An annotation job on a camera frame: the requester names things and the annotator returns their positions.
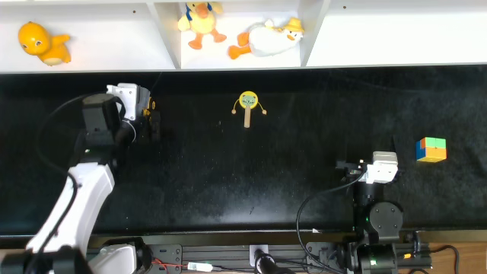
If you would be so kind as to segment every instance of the puzzle cube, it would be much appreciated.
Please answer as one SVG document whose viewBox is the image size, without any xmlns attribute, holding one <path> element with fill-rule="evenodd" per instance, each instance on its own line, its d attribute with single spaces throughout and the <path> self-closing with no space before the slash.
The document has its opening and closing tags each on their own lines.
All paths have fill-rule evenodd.
<svg viewBox="0 0 487 274">
<path fill-rule="evenodd" d="M 425 137 L 416 142 L 416 160 L 436 163 L 447 158 L 447 140 Z"/>
</svg>

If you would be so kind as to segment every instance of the black table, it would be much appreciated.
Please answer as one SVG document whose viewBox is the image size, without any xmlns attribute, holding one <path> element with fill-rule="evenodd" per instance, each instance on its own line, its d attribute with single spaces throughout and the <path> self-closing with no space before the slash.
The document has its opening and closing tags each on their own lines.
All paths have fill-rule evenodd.
<svg viewBox="0 0 487 274">
<path fill-rule="evenodd" d="M 33 152 L 40 121 L 63 101 L 133 82 L 152 88 L 162 140 L 134 145 L 95 234 L 291 230 L 302 201 L 341 184 L 335 160 L 389 150 L 406 172 L 386 187 L 405 229 L 487 227 L 487 66 L 256 72 L 0 76 L 0 235 L 35 234 L 65 178 Z M 268 110 L 231 114 L 251 90 Z M 78 107 L 49 127 L 43 149 L 67 165 Z M 447 140 L 448 159 L 415 160 L 415 142 Z M 310 202 L 303 228 L 352 230 L 352 196 Z"/>
</svg>

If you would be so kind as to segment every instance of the white cable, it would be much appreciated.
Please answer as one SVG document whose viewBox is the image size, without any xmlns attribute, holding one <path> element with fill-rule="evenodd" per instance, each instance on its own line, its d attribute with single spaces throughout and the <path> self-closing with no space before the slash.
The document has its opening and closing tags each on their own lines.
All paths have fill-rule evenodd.
<svg viewBox="0 0 487 274">
<path fill-rule="evenodd" d="M 135 140 L 137 139 L 137 132 L 135 131 L 135 127 L 132 126 L 132 124 L 129 121 L 127 121 L 126 119 L 124 119 L 123 122 L 128 123 L 129 126 L 132 127 L 132 129 L 134 130 L 134 139 L 132 140 L 132 142 L 135 142 Z"/>
</svg>

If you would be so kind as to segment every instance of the blue cube face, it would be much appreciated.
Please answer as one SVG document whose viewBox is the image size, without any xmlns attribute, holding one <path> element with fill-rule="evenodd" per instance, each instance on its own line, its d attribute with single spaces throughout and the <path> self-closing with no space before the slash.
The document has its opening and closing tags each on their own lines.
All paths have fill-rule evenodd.
<svg viewBox="0 0 487 274">
<path fill-rule="evenodd" d="M 426 148 L 421 149 L 421 141 L 416 142 L 416 160 L 426 157 Z"/>
</svg>

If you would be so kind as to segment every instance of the yellow hat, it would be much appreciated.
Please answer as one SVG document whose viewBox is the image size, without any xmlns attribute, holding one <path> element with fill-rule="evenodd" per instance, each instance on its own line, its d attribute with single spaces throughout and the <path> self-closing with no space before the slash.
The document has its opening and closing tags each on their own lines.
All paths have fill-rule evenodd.
<svg viewBox="0 0 487 274">
<path fill-rule="evenodd" d="M 286 30 L 304 32 L 303 27 L 301 27 L 301 20 L 297 18 L 291 18 L 289 23 L 284 26 Z"/>
</svg>

